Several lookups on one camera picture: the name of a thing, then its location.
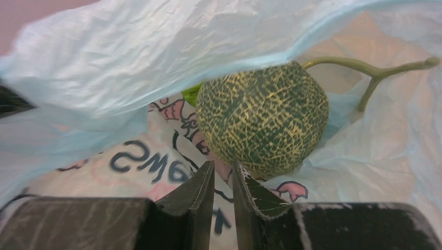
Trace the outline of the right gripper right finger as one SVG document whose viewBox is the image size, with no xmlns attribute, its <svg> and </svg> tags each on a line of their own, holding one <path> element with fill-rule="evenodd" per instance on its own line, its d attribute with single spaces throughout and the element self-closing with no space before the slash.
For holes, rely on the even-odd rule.
<svg viewBox="0 0 442 250">
<path fill-rule="evenodd" d="M 240 165 L 233 190 L 239 249 L 441 249 L 406 203 L 287 203 Z"/>
</svg>

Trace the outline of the blue printed plastic bag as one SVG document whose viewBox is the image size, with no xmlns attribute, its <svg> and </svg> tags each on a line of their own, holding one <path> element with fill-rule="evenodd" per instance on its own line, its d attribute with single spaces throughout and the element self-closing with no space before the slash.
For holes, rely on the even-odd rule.
<svg viewBox="0 0 442 250">
<path fill-rule="evenodd" d="M 441 1 L 99 1 L 27 25 L 1 79 L 38 104 L 1 121 L 1 224 L 43 195 L 159 199 L 205 161 L 179 91 L 204 77 L 341 55 L 392 66 L 441 56 Z M 382 82 L 312 69 L 326 135 L 286 200 L 398 201 L 441 236 L 441 67 Z"/>
</svg>

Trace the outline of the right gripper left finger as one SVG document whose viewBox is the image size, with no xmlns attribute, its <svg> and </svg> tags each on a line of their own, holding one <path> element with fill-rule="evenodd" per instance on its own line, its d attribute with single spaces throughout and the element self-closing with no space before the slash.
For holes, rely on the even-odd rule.
<svg viewBox="0 0 442 250">
<path fill-rule="evenodd" d="M 152 201 L 123 197 L 39 197 L 1 230 L 1 249 L 208 249 L 214 163 Z"/>
</svg>

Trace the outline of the bumpy light green fruit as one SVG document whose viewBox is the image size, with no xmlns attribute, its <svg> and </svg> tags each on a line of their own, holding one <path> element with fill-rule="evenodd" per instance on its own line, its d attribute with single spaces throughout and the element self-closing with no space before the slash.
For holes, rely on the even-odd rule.
<svg viewBox="0 0 442 250">
<path fill-rule="evenodd" d="M 193 86 L 189 89 L 186 89 L 184 91 L 182 91 L 182 96 L 183 98 L 192 106 L 195 107 L 196 101 L 197 101 L 197 96 L 198 96 L 198 92 L 200 90 L 202 86 L 202 83 L 196 86 Z"/>
</svg>

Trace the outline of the dark green fake broccoli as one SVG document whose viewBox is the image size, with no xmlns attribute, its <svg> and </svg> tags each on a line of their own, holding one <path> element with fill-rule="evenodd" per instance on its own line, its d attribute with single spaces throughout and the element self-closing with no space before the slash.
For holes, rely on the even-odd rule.
<svg viewBox="0 0 442 250">
<path fill-rule="evenodd" d="M 200 84 L 195 112 L 209 149 L 222 161 L 243 166 L 253 177 L 269 180 L 302 164 L 322 139 L 329 99 L 308 73 L 319 64 L 335 64 L 371 77 L 358 104 L 364 111 L 379 83 L 395 74 L 436 67 L 440 60 L 379 68 L 362 60 L 326 56 L 304 64 L 291 61 L 239 71 Z"/>
</svg>

